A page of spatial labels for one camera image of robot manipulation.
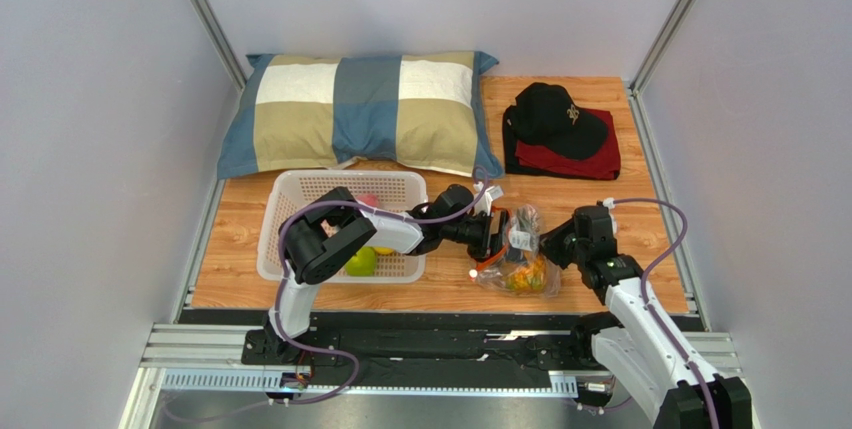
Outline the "green fake apple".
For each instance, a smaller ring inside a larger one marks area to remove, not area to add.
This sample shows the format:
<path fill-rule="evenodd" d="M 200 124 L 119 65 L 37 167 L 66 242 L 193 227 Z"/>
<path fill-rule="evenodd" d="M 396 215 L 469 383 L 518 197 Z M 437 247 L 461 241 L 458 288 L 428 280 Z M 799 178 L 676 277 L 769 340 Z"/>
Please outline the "green fake apple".
<path fill-rule="evenodd" d="M 378 265 L 378 255 L 373 247 L 363 247 L 344 265 L 350 277 L 372 277 Z"/>

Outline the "pink fake peach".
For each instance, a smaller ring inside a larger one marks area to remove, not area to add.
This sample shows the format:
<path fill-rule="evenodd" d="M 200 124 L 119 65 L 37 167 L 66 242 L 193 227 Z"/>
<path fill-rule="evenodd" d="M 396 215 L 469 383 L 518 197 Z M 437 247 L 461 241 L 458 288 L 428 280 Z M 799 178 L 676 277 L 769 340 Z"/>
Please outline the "pink fake peach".
<path fill-rule="evenodd" d="M 380 207 L 379 198 L 374 194 L 362 194 L 356 197 L 357 201 L 373 208 Z"/>

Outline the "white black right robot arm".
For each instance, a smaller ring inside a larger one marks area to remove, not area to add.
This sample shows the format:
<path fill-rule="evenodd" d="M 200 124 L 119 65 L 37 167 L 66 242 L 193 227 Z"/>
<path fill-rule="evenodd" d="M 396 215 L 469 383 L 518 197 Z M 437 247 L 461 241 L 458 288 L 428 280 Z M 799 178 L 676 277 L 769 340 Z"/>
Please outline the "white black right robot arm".
<path fill-rule="evenodd" d="M 575 327 L 580 358 L 614 375 L 656 428 L 751 428 L 752 396 L 739 376 L 725 376 L 690 343 L 659 302 L 652 270 L 683 241 L 688 223 L 647 267 L 618 250 L 618 199 L 574 210 L 540 237 L 539 251 L 561 269 L 575 265 L 605 305 Z"/>

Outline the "orange fake pineapple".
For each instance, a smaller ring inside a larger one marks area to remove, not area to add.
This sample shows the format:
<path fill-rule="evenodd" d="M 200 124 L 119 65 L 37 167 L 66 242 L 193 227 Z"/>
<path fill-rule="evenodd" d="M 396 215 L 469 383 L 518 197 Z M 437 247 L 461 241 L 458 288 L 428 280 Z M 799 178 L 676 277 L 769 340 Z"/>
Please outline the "orange fake pineapple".
<path fill-rule="evenodd" d="M 512 215 L 510 247 L 503 258 L 503 282 L 516 294 L 542 294 L 547 286 L 548 269 L 539 253 L 542 221 L 532 205 L 519 207 Z"/>

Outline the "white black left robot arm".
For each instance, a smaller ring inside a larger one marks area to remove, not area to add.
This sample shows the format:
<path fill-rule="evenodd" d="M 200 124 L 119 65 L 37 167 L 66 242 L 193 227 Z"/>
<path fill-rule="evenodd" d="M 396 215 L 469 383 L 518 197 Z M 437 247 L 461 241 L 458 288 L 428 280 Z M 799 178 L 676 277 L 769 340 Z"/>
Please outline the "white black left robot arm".
<path fill-rule="evenodd" d="M 401 212 L 363 204 L 346 187 L 335 187 L 287 218 L 278 230 L 277 255 L 283 276 L 269 310 L 275 336 L 287 343 L 310 326 L 319 286 L 366 247 L 403 256 L 424 256 L 449 241 L 484 263 L 505 246 L 505 230 L 490 209 L 478 210 L 483 191 L 453 184 L 431 201 Z"/>

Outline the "clear zip top bag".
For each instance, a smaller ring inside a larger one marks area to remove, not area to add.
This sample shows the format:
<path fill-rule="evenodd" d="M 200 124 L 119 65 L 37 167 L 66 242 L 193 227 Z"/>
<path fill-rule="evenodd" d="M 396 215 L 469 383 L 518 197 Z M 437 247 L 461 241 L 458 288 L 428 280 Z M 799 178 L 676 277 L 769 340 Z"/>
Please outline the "clear zip top bag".
<path fill-rule="evenodd" d="M 539 249 L 543 223 L 538 209 L 494 208 L 499 215 L 487 257 L 469 270 L 479 286 L 518 297 L 555 297 L 561 289 L 559 269 Z"/>

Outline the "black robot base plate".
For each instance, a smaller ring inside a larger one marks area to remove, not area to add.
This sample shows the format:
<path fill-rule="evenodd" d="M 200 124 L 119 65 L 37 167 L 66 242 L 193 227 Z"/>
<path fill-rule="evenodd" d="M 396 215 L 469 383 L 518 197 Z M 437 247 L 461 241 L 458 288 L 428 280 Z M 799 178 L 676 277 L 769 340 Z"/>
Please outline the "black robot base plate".
<path fill-rule="evenodd" d="M 508 314 L 508 313 L 404 313 L 315 311 L 307 333 L 298 337 L 304 345 L 319 347 L 321 353 L 304 355 L 278 339 L 261 310 L 190 310 L 182 324 L 247 326 L 253 350 L 243 356 L 245 364 L 280 362 L 314 364 L 330 356 L 342 358 L 351 373 L 351 361 L 341 357 L 346 351 L 360 359 L 472 359 L 494 355 L 517 363 L 537 358 L 538 350 L 555 353 L 554 366 L 578 365 L 601 369 L 580 358 L 580 345 L 574 329 L 591 314 Z"/>

